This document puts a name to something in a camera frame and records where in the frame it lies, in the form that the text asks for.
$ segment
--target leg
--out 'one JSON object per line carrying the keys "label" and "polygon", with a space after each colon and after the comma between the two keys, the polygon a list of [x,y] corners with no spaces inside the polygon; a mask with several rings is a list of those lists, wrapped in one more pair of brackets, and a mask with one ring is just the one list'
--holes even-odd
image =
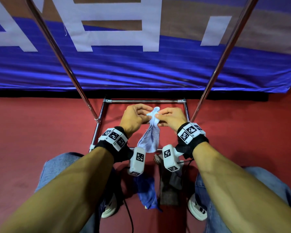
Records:
{"label": "leg", "polygon": [[[75,161],[77,161],[81,157],[83,157],[83,155],[79,153],[70,152],[70,153],[61,154],[51,160],[48,160],[44,164],[44,167],[40,176],[40,181],[35,192],[41,189],[47,183],[49,183],[59,173],[61,173],[64,169],[69,167],[71,164],[73,164]],[[115,170],[113,169],[109,177],[109,180],[106,184],[105,192],[102,195],[99,201],[99,204],[97,204],[95,213],[90,217],[90,219],[87,221],[87,223],[85,224],[83,229],[80,231],[80,233],[93,233],[93,232],[99,233],[99,223],[100,223],[101,215],[104,212],[106,205],[109,203],[114,193],[113,192],[114,177],[115,177]]]}
{"label": "leg", "polygon": [[[244,169],[264,183],[291,207],[291,189],[285,183],[263,168],[246,167]],[[207,210],[208,218],[205,233],[230,233],[211,202],[200,174],[195,181],[195,198],[197,203]]]}

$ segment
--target wrist-mounted device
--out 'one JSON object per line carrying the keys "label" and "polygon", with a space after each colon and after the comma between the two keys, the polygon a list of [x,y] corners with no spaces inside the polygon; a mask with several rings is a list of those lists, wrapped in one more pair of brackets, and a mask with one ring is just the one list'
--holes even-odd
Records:
{"label": "wrist-mounted device", "polygon": [[108,128],[98,139],[97,147],[103,147],[108,150],[113,158],[114,163],[129,160],[129,175],[139,176],[144,171],[145,150],[135,147],[132,151],[127,146],[128,137],[122,127]]}
{"label": "wrist-mounted device", "polygon": [[178,145],[166,145],[163,147],[164,166],[171,172],[181,168],[179,156],[183,155],[185,159],[193,158],[193,150],[202,143],[208,142],[206,133],[197,125],[197,123],[184,123],[177,132]]}

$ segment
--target shoe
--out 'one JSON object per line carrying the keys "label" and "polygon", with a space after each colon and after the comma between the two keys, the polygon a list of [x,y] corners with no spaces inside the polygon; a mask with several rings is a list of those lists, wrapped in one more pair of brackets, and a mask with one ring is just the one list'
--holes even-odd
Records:
{"label": "shoe", "polygon": [[203,209],[201,206],[199,206],[198,203],[196,203],[195,200],[195,194],[191,196],[187,203],[187,207],[189,208],[191,214],[200,221],[203,221],[207,219],[207,211]]}
{"label": "shoe", "polygon": [[101,218],[107,218],[109,216],[112,216],[116,212],[117,206],[118,206],[118,203],[116,201],[115,194],[113,193],[112,199],[107,205],[105,211],[102,213]]}

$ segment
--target forearm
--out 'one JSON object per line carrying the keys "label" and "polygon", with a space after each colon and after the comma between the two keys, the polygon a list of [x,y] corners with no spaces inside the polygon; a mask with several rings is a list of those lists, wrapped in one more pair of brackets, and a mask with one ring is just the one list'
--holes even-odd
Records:
{"label": "forearm", "polygon": [[3,232],[79,232],[93,214],[113,165],[97,147],[31,196],[2,225]]}
{"label": "forearm", "polygon": [[207,142],[193,152],[207,192],[231,232],[291,232],[291,208]]}

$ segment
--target person's right arm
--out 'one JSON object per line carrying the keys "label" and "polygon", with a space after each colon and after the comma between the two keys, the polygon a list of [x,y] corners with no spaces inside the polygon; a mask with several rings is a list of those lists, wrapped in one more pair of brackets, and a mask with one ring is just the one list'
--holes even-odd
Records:
{"label": "person's right arm", "polygon": [[[156,117],[177,131],[186,122],[179,108],[166,108]],[[200,143],[193,157],[211,201],[231,232],[289,232],[291,208],[267,186],[209,143]]]}

